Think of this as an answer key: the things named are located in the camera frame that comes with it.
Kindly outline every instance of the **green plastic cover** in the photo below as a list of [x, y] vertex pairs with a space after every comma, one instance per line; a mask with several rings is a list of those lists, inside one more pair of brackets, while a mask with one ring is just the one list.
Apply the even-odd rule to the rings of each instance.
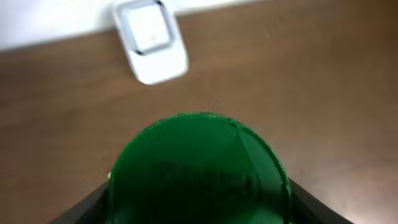
[[[246, 185], [261, 186], [264, 199], [239, 209], [224, 208], [244, 204], [241, 192], [219, 199], [223, 182], [231, 179], [226, 175], [250, 177]], [[176, 183], [175, 176], [185, 182], [206, 177], [211, 184], [195, 183], [197, 189], [188, 193], [183, 192], [184, 183], [165, 190]], [[290, 223], [289, 180], [272, 149], [245, 125], [213, 113], [178, 114], [139, 133], [120, 154], [108, 192], [110, 224], [178, 223], [176, 216], [189, 223]], [[183, 206], [175, 206], [181, 201]], [[212, 218], [202, 219], [208, 213]], [[174, 220], [163, 218], [168, 215]]]

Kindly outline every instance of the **wooden table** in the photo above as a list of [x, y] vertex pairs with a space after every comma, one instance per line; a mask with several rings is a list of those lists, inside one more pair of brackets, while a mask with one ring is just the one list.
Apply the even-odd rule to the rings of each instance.
[[398, 5], [280, 0], [184, 16], [183, 77], [134, 79], [115, 30], [0, 54], [0, 223], [45, 223], [157, 119], [214, 111], [355, 223], [398, 222]]

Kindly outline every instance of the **white background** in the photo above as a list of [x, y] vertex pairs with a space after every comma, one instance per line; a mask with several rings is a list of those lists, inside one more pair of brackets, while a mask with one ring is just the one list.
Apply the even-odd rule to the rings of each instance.
[[[168, 0], [189, 13], [252, 0]], [[113, 26], [113, 0], [0, 0], [0, 50], [98, 32]]]

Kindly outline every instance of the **white device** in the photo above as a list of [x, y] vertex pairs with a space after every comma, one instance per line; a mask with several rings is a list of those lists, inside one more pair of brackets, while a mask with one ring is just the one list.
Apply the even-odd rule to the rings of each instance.
[[153, 85], [188, 70], [187, 51], [172, 10], [163, 1], [117, 2], [114, 18], [136, 78]]

